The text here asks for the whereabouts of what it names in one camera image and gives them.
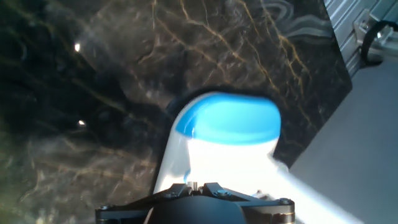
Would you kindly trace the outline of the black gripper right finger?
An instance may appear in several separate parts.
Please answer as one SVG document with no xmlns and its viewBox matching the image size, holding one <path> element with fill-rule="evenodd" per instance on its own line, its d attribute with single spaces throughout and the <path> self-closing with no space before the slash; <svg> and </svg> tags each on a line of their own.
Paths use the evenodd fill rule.
<svg viewBox="0 0 398 224">
<path fill-rule="evenodd" d="M 295 223 L 295 203 L 288 198 L 263 200 L 220 186 L 207 183 L 201 188 L 203 196 L 210 196 L 237 205 L 246 223 Z"/>
</svg>

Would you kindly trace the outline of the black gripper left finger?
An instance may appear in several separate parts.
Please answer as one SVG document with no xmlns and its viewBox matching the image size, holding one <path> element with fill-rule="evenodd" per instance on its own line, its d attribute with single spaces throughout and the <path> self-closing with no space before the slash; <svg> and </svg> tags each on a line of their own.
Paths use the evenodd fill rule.
<svg viewBox="0 0 398 224">
<path fill-rule="evenodd" d="M 173 184 L 170 188 L 142 198 L 127 205 L 107 205 L 95 210 L 96 224 L 144 223 L 149 211 L 160 203 L 170 202 L 189 196 L 192 188 L 187 184 Z"/>
</svg>

